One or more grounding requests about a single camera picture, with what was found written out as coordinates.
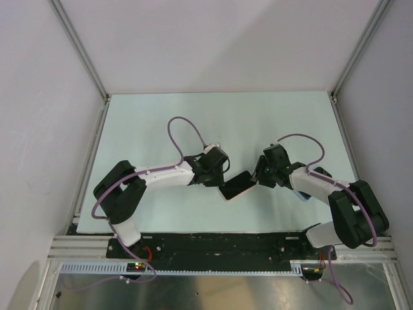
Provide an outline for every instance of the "white wall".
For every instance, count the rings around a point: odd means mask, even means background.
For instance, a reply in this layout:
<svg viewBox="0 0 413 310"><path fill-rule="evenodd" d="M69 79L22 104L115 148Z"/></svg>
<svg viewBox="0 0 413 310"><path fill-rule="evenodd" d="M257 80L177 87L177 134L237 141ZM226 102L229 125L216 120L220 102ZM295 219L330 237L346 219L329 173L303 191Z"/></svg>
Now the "white wall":
<svg viewBox="0 0 413 310"><path fill-rule="evenodd" d="M109 93L331 90L378 0L62 0Z"/></svg>
<svg viewBox="0 0 413 310"><path fill-rule="evenodd" d="M102 100L46 0L1 1L0 41L0 309L25 309Z"/></svg>
<svg viewBox="0 0 413 310"><path fill-rule="evenodd" d="M413 290L413 1L394 1L338 97L361 176L373 186Z"/></svg>

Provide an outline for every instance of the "black mounting plate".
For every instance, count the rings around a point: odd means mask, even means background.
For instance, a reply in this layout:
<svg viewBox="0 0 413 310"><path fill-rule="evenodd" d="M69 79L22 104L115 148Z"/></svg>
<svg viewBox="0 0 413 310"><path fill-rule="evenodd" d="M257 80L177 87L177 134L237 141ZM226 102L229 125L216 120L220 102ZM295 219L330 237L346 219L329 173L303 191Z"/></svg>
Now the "black mounting plate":
<svg viewBox="0 0 413 310"><path fill-rule="evenodd" d="M291 271L290 260L327 257L328 247L313 248L305 232L267 233L142 233L129 249L142 259L152 251L150 264L164 271ZM131 258L118 240L108 243L107 258Z"/></svg>

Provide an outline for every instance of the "white table surface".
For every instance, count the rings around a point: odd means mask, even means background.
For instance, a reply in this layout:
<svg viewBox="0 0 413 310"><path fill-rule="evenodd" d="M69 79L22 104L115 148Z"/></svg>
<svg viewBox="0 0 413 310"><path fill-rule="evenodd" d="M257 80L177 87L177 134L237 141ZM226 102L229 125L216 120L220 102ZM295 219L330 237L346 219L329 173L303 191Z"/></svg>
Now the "white table surface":
<svg viewBox="0 0 413 310"><path fill-rule="evenodd" d="M109 233L105 220L90 213L94 187L121 160L136 167L173 163L179 155L166 133L173 116L193 121L206 143L220 142L229 155L229 180L243 170L252 172L263 149L286 134L300 132L325 147L321 162L333 177L354 181L339 127L326 92L238 92L192 94L113 95L90 176L79 233ZM184 155L202 151L202 145L184 121L172 124L172 133ZM281 143L291 162L308 163L320 155L305 138ZM99 215L104 215L99 208ZM217 188L203 185L170 187L146 192L134 214L143 232L264 232L296 231L331 220L328 206L301 201L292 191L257 186L226 202Z"/></svg>

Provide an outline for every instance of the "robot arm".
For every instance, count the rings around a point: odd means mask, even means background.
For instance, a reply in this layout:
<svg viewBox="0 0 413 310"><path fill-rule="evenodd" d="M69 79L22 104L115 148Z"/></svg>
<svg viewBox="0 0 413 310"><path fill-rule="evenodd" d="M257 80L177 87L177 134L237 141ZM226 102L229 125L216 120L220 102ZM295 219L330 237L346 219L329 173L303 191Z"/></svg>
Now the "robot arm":
<svg viewBox="0 0 413 310"><path fill-rule="evenodd" d="M136 169L129 161L120 161L96 186L94 196L99 199L114 183L121 178L138 171L145 173L125 181L112 190L101 202L101 208L109 219L116 233L127 246L141 238L141 233L132 219L132 215L146 191L154 191L175 185L203 184L206 187L218 187L224 184L223 164L228 156L218 143L207 145L204 153L186 156L182 164L169 165L167 168L148 167Z"/></svg>
<svg viewBox="0 0 413 310"><path fill-rule="evenodd" d="M324 169L318 172L331 177ZM366 218L360 210L354 210L352 197L337 184L352 191L363 204L376 233L383 233L389 227L376 196L370 185L362 180L354 183L329 178L321 180L306 172L302 163L291 163L286 150L280 145L271 145L259 157L253 179L260 185L274 188L276 185L300 192L306 197L315 197L330 207L333 222L316 225L308 229L307 238L313 247L343 243L354 249L372 238Z"/></svg>

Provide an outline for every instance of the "metal frame edge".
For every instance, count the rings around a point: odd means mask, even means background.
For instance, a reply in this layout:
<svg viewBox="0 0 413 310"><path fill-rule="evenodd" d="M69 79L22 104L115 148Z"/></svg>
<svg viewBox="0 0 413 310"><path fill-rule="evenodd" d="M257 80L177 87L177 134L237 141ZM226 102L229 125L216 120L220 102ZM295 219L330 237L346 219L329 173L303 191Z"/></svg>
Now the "metal frame edge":
<svg viewBox="0 0 413 310"><path fill-rule="evenodd" d="M76 195L73 200L72 207L70 209L70 213L68 215L68 219L66 221L65 225L65 230L64 232L66 233L72 224L74 220L74 216L77 213L80 213L81 210L81 204L83 202L83 199L86 194L86 188L89 182L90 174L92 173L92 167L93 163L95 161L96 153L97 153L97 147L99 146L99 142L102 136L102 131L103 131L103 126L105 124L106 120L106 115L108 114L108 109L109 109L109 104L110 104L110 98L109 97L105 101L105 105L102 106L102 109L99 114L99 118L96 123L96 128L94 131L94 137L93 140L89 146L89 151L88 155L86 157L85 164L83 165L82 173L81 173L81 178L79 180L79 185L77 186L76 189Z"/></svg>
<svg viewBox="0 0 413 310"><path fill-rule="evenodd" d="M69 41L75 49L76 54L79 56L80 61L82 62L90 78L94 82L97 90L99 91L102 98L106 100L108 97L107 91L105 90L105 87L103 86L102 81L92 64L92 61L86 53L86 50L83 47L79 36L77 35L72 23L70 22L70 19L65 9L63 8L63 5L61 4L60 0L48 0L48 2L50 3L52 10L56 14L56 17L59 20L63 30L66 32L66 35L68 36Z"/></svg>
<svg viewBox="0 0 413 310"><path fill-rule="evenodd" d="M59 278L60 262L47 262L45 266L45 275L40 283L40 290L31 310L49 310L52 302L54 291Z"/></svg>
<svg viewBox="0 0 413 310"><path fill-rule="evenodd" d="M412 296L403 283L403 273L397 263L383 264L383 270L386 274L388 286L393 296L394 305L397 310L413 309Z"/></svg>
<svg viewBox="0 0 413 310"><path fill-rule="evenodd" d="M134 259L106 258L108 242L113 236L56 236L52 242L48 259L60 262L133 262ZM375 248L361 246L349 249L344 245L336 246L335 264L394 264L398 262L392 238L379 237ZM292 260L297 264L311 264L317 261Z"/></svg>
<svg viewBox="0 0 413 310"><path fill-rule="evenodd" d="M333 95L329 95L331 107L333 109L334 116L340 130L341 138L343 139L344 148L346 149L348 159L350 160L350 165L353 170L354 176L356 179L360 179L360 169L356 161L356 156L354 155L354 149L348 137L346 126L343 121L343 117L337 105L337 98L334 98Z"/></svg>
<svg viewBox="0 0 413 310"><path fill-rule="evenodd" d="M360 57L363 55L367 45L370 43L374 33L378 29L380 23L382 22L383 18L385 17L386 13L388 12L388 8L393 3L393 0L380 0L376 9L374 10L372 16L368 20L368 23L361 34L358 42L356 43L356 47L353 49L353 52L350 55L343 71L340 73L340 76L334 85L332 90L332 94L336 97L340 90L342 89L344 83L351 75L352 71L356 67Z"/></svg>

